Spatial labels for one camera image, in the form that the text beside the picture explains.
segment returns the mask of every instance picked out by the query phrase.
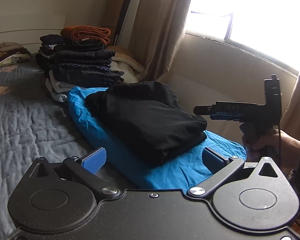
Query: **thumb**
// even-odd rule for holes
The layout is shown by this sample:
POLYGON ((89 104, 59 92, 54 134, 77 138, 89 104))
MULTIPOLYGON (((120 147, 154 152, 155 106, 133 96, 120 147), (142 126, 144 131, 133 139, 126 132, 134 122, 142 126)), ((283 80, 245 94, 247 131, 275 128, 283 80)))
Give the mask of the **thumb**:
POLYGON ((260 150, 267 145, 272 145, 276 143, 276 135, 261 135, 257 141, 252 145, 252 149, 260 150))

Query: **gray quilted bedspread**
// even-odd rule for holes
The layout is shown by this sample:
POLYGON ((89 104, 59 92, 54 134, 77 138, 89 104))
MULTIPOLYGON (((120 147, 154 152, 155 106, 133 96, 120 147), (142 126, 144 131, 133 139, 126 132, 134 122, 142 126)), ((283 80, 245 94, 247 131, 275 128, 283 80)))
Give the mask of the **gray quilted bedspread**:
MULTIPOLYGON (((43 70, 33 61, 0 68, 0 239, 14 230, 8 198, 35 158, 49 162, 93 150, 69 116, 44 90, 43 70)), ((112 185, 131 184, 110 165, 97 174, 112 185)))

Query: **window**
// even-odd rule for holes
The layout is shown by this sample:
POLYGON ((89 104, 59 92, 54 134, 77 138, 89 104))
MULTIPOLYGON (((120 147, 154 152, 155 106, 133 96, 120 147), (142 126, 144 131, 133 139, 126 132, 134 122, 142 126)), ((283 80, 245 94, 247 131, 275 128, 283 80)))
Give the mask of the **window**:
POLYGON ((300 0, 192 0, 186 28, 300 70, 300 0))

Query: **blue fabric bag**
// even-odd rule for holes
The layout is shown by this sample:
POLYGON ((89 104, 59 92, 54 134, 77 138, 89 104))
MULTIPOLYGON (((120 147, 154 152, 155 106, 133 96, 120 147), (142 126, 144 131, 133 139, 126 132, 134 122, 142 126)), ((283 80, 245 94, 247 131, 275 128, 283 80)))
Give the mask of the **blue fabric bag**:
POLYGON ((68 94, 69 111, 72 119, 85 138, 95 147, 104 147, 107 162, 112 164, 141 189, 182 189, 204 181, 212 174, 202 164, 202 151, 210 147, 224 156, 236 155, 246 159, 246 152, 239 144, 205 131, 207 139, 162 166, 151 166, 140 160, 119 138, 93 117, 85 105, 85 98, 106 88, 73 88, 68 94))

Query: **hand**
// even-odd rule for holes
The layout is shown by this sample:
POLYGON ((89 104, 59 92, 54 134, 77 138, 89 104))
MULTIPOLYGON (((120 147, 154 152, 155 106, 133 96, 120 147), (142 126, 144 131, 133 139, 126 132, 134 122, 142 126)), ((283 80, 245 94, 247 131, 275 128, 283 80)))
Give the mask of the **hand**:
MULTIPOLYGON (((269 129, 266 135, 261 135, 258 140, 250 145, 245 136, 242 137, 242 142, 249 150, 247 155, 256 157, 258 152, 263 147, 273 146, 279 154, 279 130, 269 129)), ((300 141, 292 138, 284 131, 281 131, 281 166, 282 168, 297 169, 300 163, 300 141)))

